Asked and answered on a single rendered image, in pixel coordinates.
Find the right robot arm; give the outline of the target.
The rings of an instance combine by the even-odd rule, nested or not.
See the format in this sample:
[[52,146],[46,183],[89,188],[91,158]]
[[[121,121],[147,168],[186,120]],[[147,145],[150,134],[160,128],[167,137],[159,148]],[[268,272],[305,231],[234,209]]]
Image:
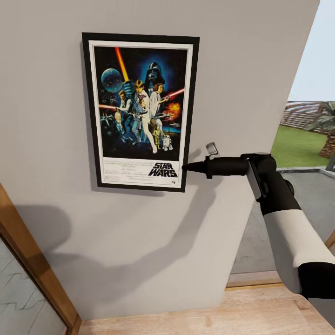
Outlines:
[[[335,329],[335,257],[313,229],[294,197],[294,187],[276,171],[270,153],[221,157],[215,142],[206,145],[205,161],[183,170],[247,176],[266,223],[276,271],[289,291],[304,296]],[[282,283],[282,284],[283,284]]]

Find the poster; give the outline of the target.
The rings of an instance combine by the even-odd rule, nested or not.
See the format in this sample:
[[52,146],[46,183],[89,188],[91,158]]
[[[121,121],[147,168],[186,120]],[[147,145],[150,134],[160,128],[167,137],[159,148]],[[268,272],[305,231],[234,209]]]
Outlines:
[[200,37],[82,42],[97,186],[184,193]]

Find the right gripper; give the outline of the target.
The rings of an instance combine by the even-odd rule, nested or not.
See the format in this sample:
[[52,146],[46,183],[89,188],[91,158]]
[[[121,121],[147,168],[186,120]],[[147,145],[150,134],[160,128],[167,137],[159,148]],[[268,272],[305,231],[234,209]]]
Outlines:
[[207,179],[212,179],[213,175],[231,176],[233,172],[234,157],[221,157],[209,159],[205,157],[205,161],[188,163],[187,166],[182,166],[183,170],[205,173]]

